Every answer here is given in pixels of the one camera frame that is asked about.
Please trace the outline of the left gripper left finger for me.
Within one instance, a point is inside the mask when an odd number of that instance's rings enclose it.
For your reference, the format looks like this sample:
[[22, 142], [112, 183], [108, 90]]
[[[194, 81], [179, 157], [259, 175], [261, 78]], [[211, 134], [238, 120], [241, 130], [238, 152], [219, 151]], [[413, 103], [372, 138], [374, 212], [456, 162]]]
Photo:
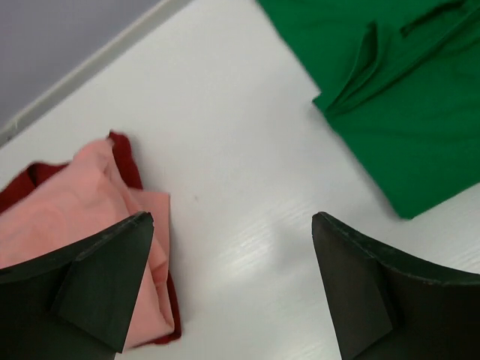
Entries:
[[114, 359], [124, 349], [154, 232], [138, 212], [1, 270], [2, 359]]

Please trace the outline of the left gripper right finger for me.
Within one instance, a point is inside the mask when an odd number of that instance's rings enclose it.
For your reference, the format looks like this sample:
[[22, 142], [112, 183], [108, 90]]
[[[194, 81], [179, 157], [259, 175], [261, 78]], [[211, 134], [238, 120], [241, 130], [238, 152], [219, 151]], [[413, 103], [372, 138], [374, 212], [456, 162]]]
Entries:
[[342, 359], [478, 359], [479, 275], [368, 237], [326, 212], [312, 237]]

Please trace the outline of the green t shirt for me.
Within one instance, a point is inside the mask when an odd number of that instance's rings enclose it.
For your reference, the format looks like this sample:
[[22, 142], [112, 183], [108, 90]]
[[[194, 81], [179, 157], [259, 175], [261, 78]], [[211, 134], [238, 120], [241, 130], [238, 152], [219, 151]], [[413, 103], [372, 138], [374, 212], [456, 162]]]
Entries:
[[477, 1], [262, 1], [315, 106], [410, 219], [479, 182]]

